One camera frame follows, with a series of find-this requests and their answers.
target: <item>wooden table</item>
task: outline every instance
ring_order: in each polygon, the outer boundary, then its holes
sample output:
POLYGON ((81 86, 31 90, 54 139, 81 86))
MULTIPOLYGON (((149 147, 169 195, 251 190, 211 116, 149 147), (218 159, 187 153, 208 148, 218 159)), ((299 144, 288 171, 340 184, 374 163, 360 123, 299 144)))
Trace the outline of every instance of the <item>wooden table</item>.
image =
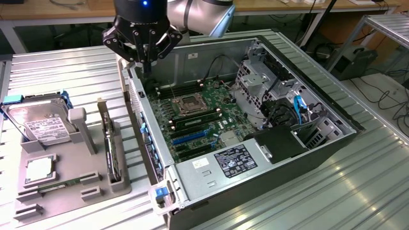
MULTIPOLYGON (((312 10, 318 13, 311 29, 303 40, 303 44, 308 40, 312 31, 323 17, 323 13, 330 4, 316 4, 312 10)), ((398 0, 387 0, 392 13, 400 5, 398 0)), ((284 4, 279 0, 235 0, 236 13, 235 15, 270 15, 270 14, 298 14, 308 13, 311 5, 306 3, 288 2, 284 4)), ((0 9, 0 29, 17 53, 26 53, 27 49, 15 32, 18 26, 35 25, 58 25, 58 24, 79 24, 79 23, 106 23, 114 21, 115 10, 93 11, 89 5, 79 5, 78 10, 71 10, 67 7, 54 5, 49 0, 26 0, 25 4, 5 5, 0 9)), ((374 11, 379 9, 379 5, 360 6, 348 0, 339 0, 331 12, 351 12, 351 11, 374 11)))

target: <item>circuit board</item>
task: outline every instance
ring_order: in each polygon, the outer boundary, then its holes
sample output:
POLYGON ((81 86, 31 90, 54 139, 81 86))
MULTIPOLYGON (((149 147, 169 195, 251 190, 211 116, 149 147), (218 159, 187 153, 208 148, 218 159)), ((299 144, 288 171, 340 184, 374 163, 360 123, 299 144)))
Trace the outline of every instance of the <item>circuit board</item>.
POLYGON ((163 100, 161 100, 157 95, 150 95, 149 98, 170 151, 177 162, 183 162, 211 151, 227 147, 230 144, 222 138, 223 136, 227 136, 227 134, 232 134, 235 137, 238 137, 239 141, 243 141, 244 137, 255 131, 255 128, 250 120, 246 118, 242 109, 235 103, 235 100, 232 100, 234 97, 230 94, 230 88, 226 87, 219 81, 208 80, 204 83, 202 92, 163 100), (185 106, 182 103, 185 99, 187 101, 187 106, 185 106), (182 144, 175 144, 175 138, 171 137, 175 130, 173 130, 173 125, 170 125, 170 120, 187 117, 187 109, 194 111, 190 116, 195 116, 195 114, 199 114, 202 111, 215 109, 220 109, 222 114, 219 114, 220 117, 218 117, 218 120, 198 125, 202 128, 202 131, 206 131, 204 137, 196 138, 182 144), (182 157, 182 153, 210 144, 212 148, 206 152, 194 153, 182 157))

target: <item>hard drive label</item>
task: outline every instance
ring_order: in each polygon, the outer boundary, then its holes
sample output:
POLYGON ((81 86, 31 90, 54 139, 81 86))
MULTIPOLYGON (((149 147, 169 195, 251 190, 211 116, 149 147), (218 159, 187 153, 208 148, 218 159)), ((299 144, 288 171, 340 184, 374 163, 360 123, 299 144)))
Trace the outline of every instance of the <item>hard drive label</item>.
POLYGON ((69 130, 61 117, 26 123, 33 134, 41 142, 47 142, 70 137, 69 130))
POLYGON ((226 177, 232 178, 258 167, 247 148, 239 145, 215 154, 226 177))

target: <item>cpu socket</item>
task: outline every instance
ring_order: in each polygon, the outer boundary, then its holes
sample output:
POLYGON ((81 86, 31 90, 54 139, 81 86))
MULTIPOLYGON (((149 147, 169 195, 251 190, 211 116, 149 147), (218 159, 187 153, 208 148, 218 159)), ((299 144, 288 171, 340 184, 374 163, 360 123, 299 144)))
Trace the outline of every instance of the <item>cpu socket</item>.
POLYGON ((188 115, 207 110, 206 101, 199 93, 178 97, 174 102, 178 104, 182 115, 188 115))

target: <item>blue pcie slot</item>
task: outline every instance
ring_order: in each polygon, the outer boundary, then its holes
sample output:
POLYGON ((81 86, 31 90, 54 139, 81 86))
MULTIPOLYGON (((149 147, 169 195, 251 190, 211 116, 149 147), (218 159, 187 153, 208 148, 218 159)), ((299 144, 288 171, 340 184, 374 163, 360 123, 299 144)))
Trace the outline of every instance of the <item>blue pcie slot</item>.
POLYGON ((203 138, 203 137, 207 136, 208 132, 210 132, 210 129, 207 129, 207 130, 204 130, 204 131, 202 131, 202 132, 199 132, 196 134, 192 134, 192 135, 190 135, 187 137, 179 138, 179 139, 173 141, 173 144, 174 145, 179 145, 179 144, 186 143, 186 142, 188 142, 191 140, 203 138))

